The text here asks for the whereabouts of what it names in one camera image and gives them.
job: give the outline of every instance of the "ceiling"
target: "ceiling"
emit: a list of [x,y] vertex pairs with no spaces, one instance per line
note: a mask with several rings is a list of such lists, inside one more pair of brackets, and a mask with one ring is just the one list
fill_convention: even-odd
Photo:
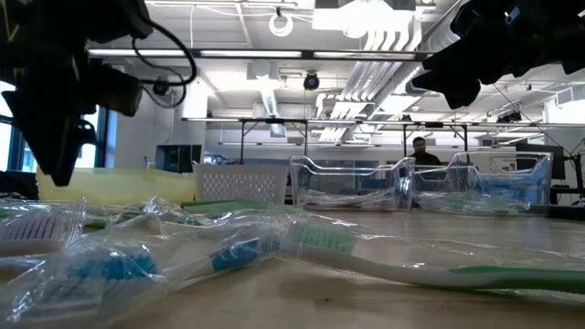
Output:
[[[455,0],[435,0],[436,7],[420,16],[422,35],[425,36]],[[287,37],[276,37],[269,29],[274,7],[249,8],[245,6],[160,6],[147,5],[151,18],[168,28],[189,48],[254,48],[254,49],[363,49],[366,37],[346,37],[341,31],[312,29],[310,23],[314,0],[297,1],[297,9],[282,10],[296,15],[293,29]],[[123,38],[100,48],[128,48],[130,39]],[[139,48],[175,48],[159,33],[139,41]],[[158,59],[159,65],[170,66],[187,74],[188,63],[182,59]],[[356,63],[354,61],[278,60],[280,82],[274,91],[278,103],[309,104],[314,106],[320,93],[338,93],[346,86]],[[136,58],[112,59],[123,64],[126,70],[138,76],[159,75]],[[254,103],[262,103],[261,93],[247,82],[250,60],[197,59],[199,79],[207,85],[208,110],[214,116],[223,116],[233,110],[250,110]],[[305,91],[303,80],[307,72],[315,71],[321,81],[319,90]],[[550,91],[562,90],[581,83],[584,73],[565,76],[559,65],[547,65],[530,70],[520,79],[502,77],[494,86],[484,86],[477,101],[468,108],[452,111],[445,99],[436,93],[425,94],[412,107],[405,110],[414,121],[481,121],[494,122],[498,109],[510,101],[519,101],[523,112],[531,120],[540,120],[543,103],[554,96]],[[383,100],[374,99],[374,103]]]

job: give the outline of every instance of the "monitor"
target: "monitor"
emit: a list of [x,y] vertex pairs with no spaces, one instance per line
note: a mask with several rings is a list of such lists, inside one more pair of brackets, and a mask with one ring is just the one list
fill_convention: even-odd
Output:
[[[552,178],[565,179],[565,154],[560,146],[538,145],[529,143],[517,143],[516,150],[518,152],[541,152],[552,153]],[[534,167],[534,161],[531,160],[516,160],[517,170],[531,169]]]
[[192,173],[193,161],[201,163],[201,145],[156,146],[156,169]]

